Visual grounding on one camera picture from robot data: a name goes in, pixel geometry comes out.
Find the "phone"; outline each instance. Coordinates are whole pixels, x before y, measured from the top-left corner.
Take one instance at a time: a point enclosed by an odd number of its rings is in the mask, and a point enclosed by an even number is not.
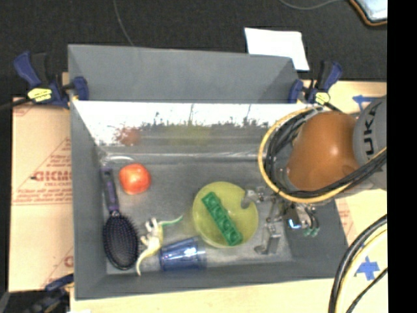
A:
[[[349,0],[368,25],[388,22],[388,0]]]

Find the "hairbrush handle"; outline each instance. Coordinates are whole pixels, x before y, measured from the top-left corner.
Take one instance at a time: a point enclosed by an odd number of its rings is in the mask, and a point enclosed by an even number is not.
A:
[[[113,169],[109,167],[100,168],[102,178],[104,197],[110,213],[119,210],[119,199],[116,193],[116,185],[113,176]]]

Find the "black hairbrush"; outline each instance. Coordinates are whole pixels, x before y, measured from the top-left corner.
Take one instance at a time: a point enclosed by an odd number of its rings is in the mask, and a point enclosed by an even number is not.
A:
[[[103,228],[104,252],[116,268],[127,270],[139,256],[139,241],[131,221],[119,211],[119,199],[111,168],[100,170],[106,205],[110,212]]]

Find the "black carpet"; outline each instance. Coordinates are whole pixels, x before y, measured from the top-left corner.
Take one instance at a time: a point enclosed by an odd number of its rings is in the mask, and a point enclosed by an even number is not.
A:
[[[301,7],[328,0],[286,0]],[[124,34],[115,12],[116,2]],[[246,52],[245,27],[300,31],[310,72],[337,61],[345,80],[386,81],[387,26],[369,27],[347,1],[296,10],[278,0],[0,0],[0,104],[24,95],[13,59],[48,55],[50,74],[67,70],[67,44],[95,43]],[[7,288],[10,212],[10,112],[0,112],[0,296]],[[7,312],[21,312],[12,296]]]

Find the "white paper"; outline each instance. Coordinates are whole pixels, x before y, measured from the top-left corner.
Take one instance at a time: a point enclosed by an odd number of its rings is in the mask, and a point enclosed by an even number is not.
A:
[[[245,28],[245,35],[250,54],[290,57],[296,70],[309,70],[302,35],[298,31]]]

